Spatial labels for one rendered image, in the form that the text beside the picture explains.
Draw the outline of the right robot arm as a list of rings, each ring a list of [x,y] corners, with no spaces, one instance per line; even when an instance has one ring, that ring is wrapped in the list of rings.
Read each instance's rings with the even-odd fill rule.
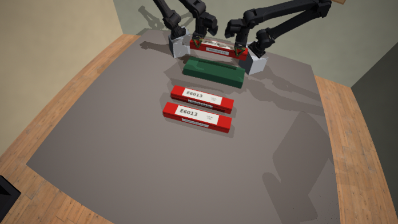
[[[178,25],[181,17],[175,10],[171,10],[164,0],[153,0],[163,16],[164,25],[171,30],[171,40],[186,34],[186,29]],[[198,33],[205,34],[208,31],[215,36],[218,31],[217,19],[215,16],[206,12],[206,5],[201,0],[179,0],[192,13],[199,26]],[[208,28],[208,29],[207,29]]]

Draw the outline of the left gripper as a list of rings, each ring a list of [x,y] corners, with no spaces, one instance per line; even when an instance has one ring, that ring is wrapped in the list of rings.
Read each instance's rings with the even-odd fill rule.
[[[243,48],[243,47],[246,47],[247,39],[248,39],[248,34],[245,34],[245,35],[243,34],[241,42],[235,41],[234,50],[236,52],[237,57],[239,57],[245,51],[245,48]],[[242,46],[239,46],[239,45],[242,45]],[[241,50],[241,52],[239,54],[237,54],[237,49]]]

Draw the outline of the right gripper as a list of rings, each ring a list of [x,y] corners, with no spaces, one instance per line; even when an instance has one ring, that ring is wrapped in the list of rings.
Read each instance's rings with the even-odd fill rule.
[[[199,26],[204,26],[204,25],[197,25],[197,24],[196,24],[196,30],[194,31],[193,36],[192,36],[192,40],[193,40],[193,42],[194,42],[196,48],[199,48],[201,42],[203,41],[203,39],[205,38],[205,36],[206,36],[206,34],[207,34],[207,31],[206,31],[206,33],[205,33],[204,35],[203,35],[203,34],[199,34],[199,33],[198,33]],[[201,39],[201,38],[202,38],[202,39]],[[199,42],[200,42],[198,46],[197,46],[197,44],[196,44],[196,41],[199,41]]]

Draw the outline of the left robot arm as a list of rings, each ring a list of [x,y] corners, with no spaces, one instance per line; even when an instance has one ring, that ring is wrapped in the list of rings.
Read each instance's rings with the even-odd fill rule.
[[[279,36],[315,18],[326,17],[331,8],[331,3],[331,0],[292,0],[269,7],[250,9],[243,14],[243,19],[231,19],[228,22],[225,29],[225,38],[234,37],[236,33],[235,41],[241,42],[243,34],[248,34],[249,30],[259,23],[305,10],[276,27],[271,29],[267,27],[256,33],[258,41],[252,42],[248,48],[258,58],[261,58],[266,53],[264,50],[275,43],[274,40]]]

